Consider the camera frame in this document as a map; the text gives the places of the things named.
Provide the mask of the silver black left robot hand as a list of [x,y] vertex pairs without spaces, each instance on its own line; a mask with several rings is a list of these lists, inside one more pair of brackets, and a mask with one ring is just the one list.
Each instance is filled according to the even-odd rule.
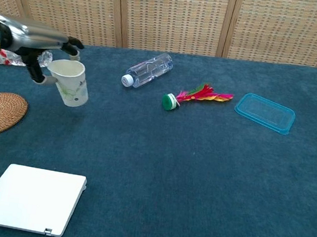
[[0,48],[19,55],[35,83],[51,85],[57,79],[43,75],[37,59],[39,55],[46,50],[60,49],[77,60],[79,50],[84,46],[78,38],[67,36],[42,22],[0,14]]

